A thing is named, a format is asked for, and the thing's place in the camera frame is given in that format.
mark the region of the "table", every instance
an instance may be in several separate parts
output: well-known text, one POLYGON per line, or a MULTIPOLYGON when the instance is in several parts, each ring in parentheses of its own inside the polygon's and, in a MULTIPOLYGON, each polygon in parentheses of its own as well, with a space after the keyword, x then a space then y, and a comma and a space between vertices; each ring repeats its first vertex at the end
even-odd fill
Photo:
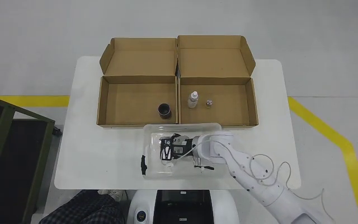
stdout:
MULTIPOLYGON (((102 71, 100 57, 77 61, 63 130, 54 184, 59 189, 242 189, 229 173, 221 179, 145 180, 140 172, 142 128, 102 128, 96 125, 102 71)), ((292 167, 289 187, 301 186, 290 110, 281 63, 257 60, 255 82, 259 125, 224 128, 239 135, 249 154, 265 153, 292 167)), ((270 163, 258 159, 264 165, 270 163)), ((283 167, 279 180, 285 182, 283 167)))

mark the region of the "transparent plastic tray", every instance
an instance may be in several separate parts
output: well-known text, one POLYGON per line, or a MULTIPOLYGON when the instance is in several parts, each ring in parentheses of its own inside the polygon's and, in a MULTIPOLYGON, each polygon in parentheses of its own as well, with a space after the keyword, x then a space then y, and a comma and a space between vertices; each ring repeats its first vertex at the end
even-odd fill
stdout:
POLYGON ((146 179, 191 179, 191 178, 220 178, 227 173, 227 166, 202 161, 202 166, 211 166, 214 170, 194 167, 192 156, 186 156, 175 163, 173 167, 165 166, 160 159, 160 138, 171 137, 177 133, 194 138, 204 133, 221 130, 218 123, 208 124, 147 124, 144 126, 143 155, 147 170, 146 179))

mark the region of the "floor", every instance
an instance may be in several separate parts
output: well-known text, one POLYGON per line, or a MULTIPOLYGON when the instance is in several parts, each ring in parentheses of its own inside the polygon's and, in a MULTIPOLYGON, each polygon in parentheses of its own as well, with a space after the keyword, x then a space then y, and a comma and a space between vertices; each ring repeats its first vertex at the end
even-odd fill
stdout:
MULTIPOLYGON (((358 155, 357 11, 356 0, 1 1, 0 96, 69 95, 77 58, 101 55, 115 36, 239 34, 255 58, 282 63, 288 96, 351 141, 358 155)), ((29 109, 64 125, 66 108, 29 109)), ((341 150, 295 113, 291 118, 302 175, 295 192, 310 197, 325 188, 336 222, 356 223, 341 150)), ((53 186, 56 153, 54 143, 34 223, 76 194, 53 186)), ((232 194, 241 223, 276 223, 246 192, 232 194)), ((304 203, 321 209, 318 200, 304 203)))

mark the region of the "black display screen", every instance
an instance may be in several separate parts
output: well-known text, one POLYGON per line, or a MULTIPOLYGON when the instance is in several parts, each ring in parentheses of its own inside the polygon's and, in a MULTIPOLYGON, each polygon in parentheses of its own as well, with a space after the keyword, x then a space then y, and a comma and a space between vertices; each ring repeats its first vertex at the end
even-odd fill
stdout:
POLYGON ((209 190, 159 190, 153 224, 214 224, 209 190))

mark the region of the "box flap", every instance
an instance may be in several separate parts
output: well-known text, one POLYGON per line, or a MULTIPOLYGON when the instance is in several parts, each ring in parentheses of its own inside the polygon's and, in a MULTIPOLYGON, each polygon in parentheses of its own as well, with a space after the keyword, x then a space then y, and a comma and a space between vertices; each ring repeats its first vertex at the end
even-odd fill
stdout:
POLYGON ((105 76, 174 76, 175 38, 113 38, 100 60, 105 76))
POLYGON ((181 78, 249 77, 255 60, 243 36, 179 36, 181 78))

